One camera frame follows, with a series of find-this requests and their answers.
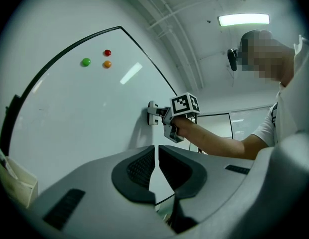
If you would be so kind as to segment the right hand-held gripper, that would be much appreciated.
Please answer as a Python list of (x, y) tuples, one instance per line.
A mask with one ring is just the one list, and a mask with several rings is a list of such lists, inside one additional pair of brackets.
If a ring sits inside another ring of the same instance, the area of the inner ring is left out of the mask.
[(171, 121), (176, 116), (185, 118), (196, 118), (201, 113), (197, 98), (187, 92), (170, 99), (170, 107), (159, 108), (155, 105), (155, 115), (163, 117), (164, 136), (174, 143), (184, 141), (184, 138), (177, 134), (177, 127)]

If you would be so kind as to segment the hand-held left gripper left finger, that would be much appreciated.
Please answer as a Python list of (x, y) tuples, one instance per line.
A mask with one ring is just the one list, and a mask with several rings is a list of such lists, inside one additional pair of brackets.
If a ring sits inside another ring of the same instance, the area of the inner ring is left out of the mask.
[(85, 163), (35, 200), (33, 227), (46, 239), (171, 238), (149, 190), (154, 167), (153, 146)]

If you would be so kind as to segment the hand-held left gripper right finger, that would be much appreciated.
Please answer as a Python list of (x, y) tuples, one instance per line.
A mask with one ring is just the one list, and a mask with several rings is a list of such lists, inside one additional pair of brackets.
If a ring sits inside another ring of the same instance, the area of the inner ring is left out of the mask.
[(174, 191), (173, 223), (198, 224), (235, 193), (253, 161), (200, 154), (160, 145), (159, 167)]

